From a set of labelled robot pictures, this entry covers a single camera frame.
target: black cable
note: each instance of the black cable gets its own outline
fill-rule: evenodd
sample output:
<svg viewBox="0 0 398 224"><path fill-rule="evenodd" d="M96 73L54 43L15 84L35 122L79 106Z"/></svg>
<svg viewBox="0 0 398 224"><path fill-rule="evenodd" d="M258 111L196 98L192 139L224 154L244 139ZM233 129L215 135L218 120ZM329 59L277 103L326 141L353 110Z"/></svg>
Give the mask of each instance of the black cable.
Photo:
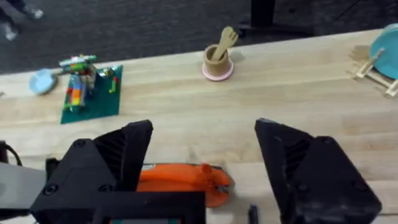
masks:
<svg viewBox="0 0 398 224"><path fill-rule="evenodd" d="M11 154L15 157L15 160L17 161L17 165L23 166L22 161L18 156L18 153L11 146L7 145L7 143L4 141L0 141L0 147L3 147L5 149L7 149L8 151L10 151Z"/></svg>
<svg viewBox="0 0 398 224"><path fill-rule="evenodd" d="M352 3L351 5L349 5L339 16L335 17L335 19L333 21L336 21L340 18L343 17L343 15L345 15L350 9L352 9L355 5L357 5L360 1L362 0L356 0L354 3Z"/></svg>

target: black stand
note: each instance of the black stand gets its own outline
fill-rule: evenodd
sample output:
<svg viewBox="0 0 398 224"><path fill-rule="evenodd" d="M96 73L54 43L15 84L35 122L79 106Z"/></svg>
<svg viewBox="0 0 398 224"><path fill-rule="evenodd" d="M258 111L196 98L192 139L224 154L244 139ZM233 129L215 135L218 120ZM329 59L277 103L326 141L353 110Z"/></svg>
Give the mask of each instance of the black stand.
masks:
<svg viewBox="0 0 398 224"><path fill-rule="evenodd" d="M276 0L251 0L250 22L241 22L238 26L242 36L246 34L246 31L276 32L307 37L315 35L313 28L310 27L275 24L275 1Z"/></svg>

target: green lego baseplate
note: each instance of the green lego baseplate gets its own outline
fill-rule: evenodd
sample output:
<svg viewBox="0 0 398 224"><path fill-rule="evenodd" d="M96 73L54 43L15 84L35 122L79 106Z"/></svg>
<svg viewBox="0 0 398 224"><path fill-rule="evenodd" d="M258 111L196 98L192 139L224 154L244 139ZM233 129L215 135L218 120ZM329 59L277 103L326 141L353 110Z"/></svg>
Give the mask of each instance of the green lego baseplate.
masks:
<svg viewBox="0 0 398 224"><path fill-rule="evenodd" d="M110 68L114 70L113 75L110 77L101 77L98 75L102 70ZM69 109L63 110L61 124L119 114L122 68L122 65L118 65L115 67L97 69L93 94L87 96L85 106L80 112L72 112ZM117 78L116 91L110 93L109 90L112 87L113 77ZM72 87L71 81L69 81L68 87ZM68 99L69 96L66 94L65 103L68 103Z"/></svg>

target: wooden table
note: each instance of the wooden table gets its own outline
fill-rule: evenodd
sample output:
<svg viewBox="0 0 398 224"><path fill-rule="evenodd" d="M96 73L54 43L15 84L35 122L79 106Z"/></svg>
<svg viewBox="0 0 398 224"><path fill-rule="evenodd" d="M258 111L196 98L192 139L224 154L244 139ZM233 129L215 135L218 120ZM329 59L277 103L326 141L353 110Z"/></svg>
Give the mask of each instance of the wooden table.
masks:
<svg viewBox="0 0 398 224"><path fill-rule="evenodd" d="M124 65L120 115L66 125L59 122L68 77L48 95L34 96L27 87L32 73L2 75L0 137L24 164L43 169L45 157L62 157L78 138L150 119L146 162L209 162L234 179L235 198L208 210L208 223L246 223L250 203L261 209L261 223L279 223L254 132L263 117L336 138L379 196L382 214L396 214L398 100L383 97L372 81L352 79L380 32L236 47L234 74L220 83L201 74L201 52L106 63Z"/></svg>

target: screw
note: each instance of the screw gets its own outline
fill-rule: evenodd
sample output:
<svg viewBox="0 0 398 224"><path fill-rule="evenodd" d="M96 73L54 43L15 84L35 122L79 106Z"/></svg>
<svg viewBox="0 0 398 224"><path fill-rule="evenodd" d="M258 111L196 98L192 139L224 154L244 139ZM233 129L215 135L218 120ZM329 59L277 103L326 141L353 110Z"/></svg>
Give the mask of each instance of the screw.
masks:
<svg viewBox="0 0 398 224"><path fill-rule="evenodd" d="M325 137L325 138L323 139L323 142L326 143L326 144L330 144L330 143L333 142L333 140L332 140L332 138L330 138L330 137Z"/></svg>
<svg viewBox="0 0 398 224"><path fill-rule="evenodd" d="M110 192L112 190L113 190L113 187L109 184L104 184L98 188L98 191L100 191L100 192Z"/></svg>
<svg viewBox="0 0 398 224"><path fill-rule="evenodd" d="M85 144L86 144L86 142L85 142L84 140L78 139L78 140L76 140L76 141L73 143L73 146L74 146L74 147L83 147Z"/></svg>
<svg viewBox="0 0 398 224"><path fill-rule="evenodd" d="M310 188L306 184L298 184L297 189L301 192L306 192L310 190Z"/></svg>
<svg viewBox="0 0 398 224"><path fill-rule="evenodd" d="M49 196L49 195L52 195L57 190L58 190L58 185L57 184L49 184L48 186L46 186L44 188L43 194Z"/></svg>
<svg viewBox="0 0 398 224"><path fill-rule="evenodd" d="M354 180L353 183L352 183L352 185L353 185L353 187L354 187L356 190L359 190L359 191L365 191L365 190L368 189L368 187L367 187L364 183L362 183L362 182L360 182L360 181L357 181L357 180Z"/></svg>

